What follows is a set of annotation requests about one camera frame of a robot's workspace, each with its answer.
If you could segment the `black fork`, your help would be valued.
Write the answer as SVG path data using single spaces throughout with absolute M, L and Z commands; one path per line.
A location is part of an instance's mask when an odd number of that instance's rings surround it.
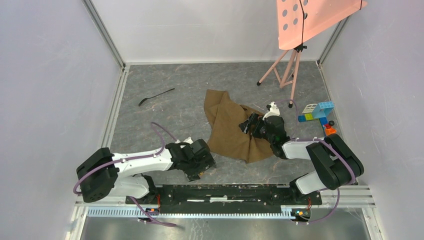
M 173 91 L 173 90 L 175 90 L 175 88 L 171 88 L 171 89 L 169 89 L 169 90 L 166 90 L 166 91 L 164 91 L 164 92 L 161 92 L 161 93 L 158 93 L 158 94 L 156 94 L 156 95 L 154 95 L 154 96 L 151 96 L 151 97 L 145 97 L 145 98 L 143 98 L 139 103 L 138 103 L 138 107 L 140 107 L 143 103 L 145 103 L 146 101 L 148 101 L 148 100 L 151 100 L 151 99 L 153 99 L 153 98 L 156 98 L 156 97 L 158 97 L 158 96 L 160 96 L 160 95 L 163 95 L 163 94 L 166 94 L 166 93 L 169 93 L 169 92 L 171 92 L 171 91 Z

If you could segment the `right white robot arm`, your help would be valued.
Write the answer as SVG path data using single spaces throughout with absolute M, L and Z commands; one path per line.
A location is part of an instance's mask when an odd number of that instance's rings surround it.
M 365 171 L 362 162 L 336 133 L 312 140 L 291 139 L 281 116 L 263 117 L 257 113 L 252 113 L 239 128 L 244 134 L 266 140 L 278 158 L 312 162 L 314 171 L 290 182 L 288 196 L 295 204 L 302 204 L 312 192 L 350 185 Z

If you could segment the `brown cloth napkin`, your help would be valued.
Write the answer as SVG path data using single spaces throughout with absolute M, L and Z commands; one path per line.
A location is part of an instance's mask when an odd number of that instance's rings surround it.
M 274 155 L 265 139 L 243 133 L 239 127 L 251 114 L 262 115 L 261 112 L 232 101 L 227 91 L 212 89 L 206 91 L 203 108 L 211 126 L 207 144 L 213 153 L 244 160 L 247 164 Z

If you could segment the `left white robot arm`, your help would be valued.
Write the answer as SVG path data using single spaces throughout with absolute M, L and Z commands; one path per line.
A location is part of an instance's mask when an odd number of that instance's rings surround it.
M 81 195 L 85 203 L 105 197 L 134 197 L 151 204 L 159 191 L 147 172 L 180 170 L 189 181 L 196 181 L 201 173 L 215 166 L 203 139 L 193 141 L 189 137 L 136 153 L 112 153 L 103 147 L 76 169 L 78 181 L 74 193 Z

